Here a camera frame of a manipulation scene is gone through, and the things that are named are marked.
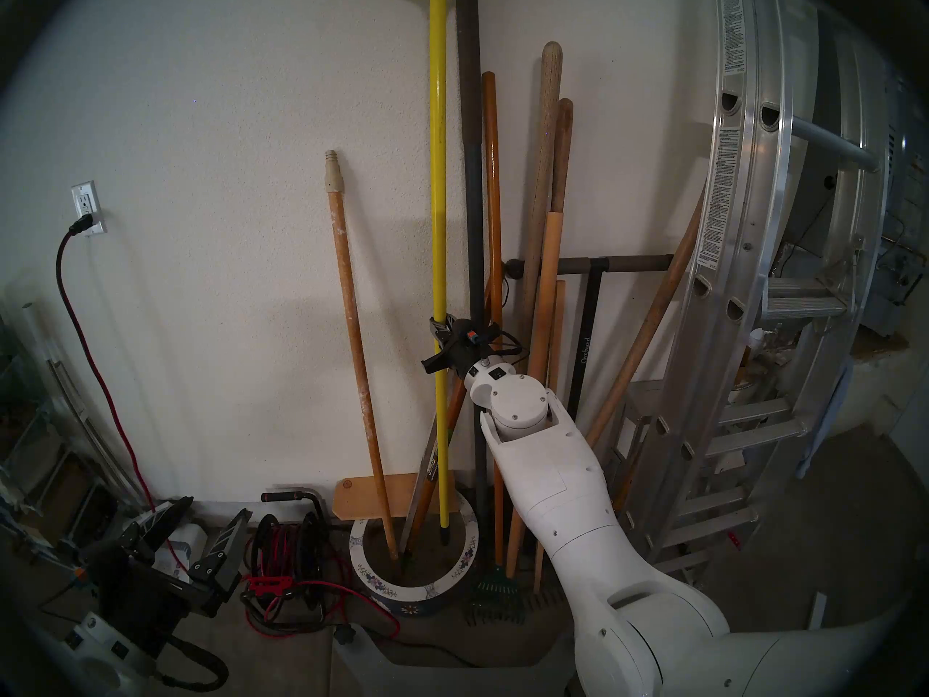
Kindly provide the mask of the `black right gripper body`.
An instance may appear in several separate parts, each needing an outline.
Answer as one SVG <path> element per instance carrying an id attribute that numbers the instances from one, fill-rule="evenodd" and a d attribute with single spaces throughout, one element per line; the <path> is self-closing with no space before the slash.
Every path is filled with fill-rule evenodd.
<path id="1" fill-rule="evenodd" d="M 445 343 L 444 324 L 439 322 L 438 352 L 423 360 L 423 368 L 428 375 L 444 370 L 466 375 L 475 363 L 491 356 L 509 355 L 508 348 L 493 348 L 496 339 L 503 336 L 501 327 L 495 322 L 482 326 L 470 319 L 458 319 L 456 343 Z"/>

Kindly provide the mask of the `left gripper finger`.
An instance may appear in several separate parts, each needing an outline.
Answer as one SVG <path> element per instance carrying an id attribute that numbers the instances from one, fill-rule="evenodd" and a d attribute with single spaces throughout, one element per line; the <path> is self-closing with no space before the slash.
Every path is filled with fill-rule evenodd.
<path id="1" fill-rule="evenodd" d="M 223 527 L 205 555 L 189 567 L 191 581 L 238 581 L 251 510 L 243 508 Z"/>
<path id="2" fill-rule="evenodd" d="M 126 551 L 157 551 L 180 526 L 193 502 L 192 496 L 168 501 L 128 521 L 119 536 L 119 546 Z"/>

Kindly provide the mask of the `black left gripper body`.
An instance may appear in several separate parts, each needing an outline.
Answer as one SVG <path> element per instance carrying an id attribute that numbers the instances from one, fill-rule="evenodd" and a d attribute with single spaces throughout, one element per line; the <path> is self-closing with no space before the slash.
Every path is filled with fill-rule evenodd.
<path id="1" fill-rule="evenodd" d="M 242 580 L 184 582 L 154 568 L 156 551 L 126 551 L 119 538 L 83 551 L 98 588 L 98 615 L 136 647 L 157 656 L 189 614 L 213 618 Z"/>

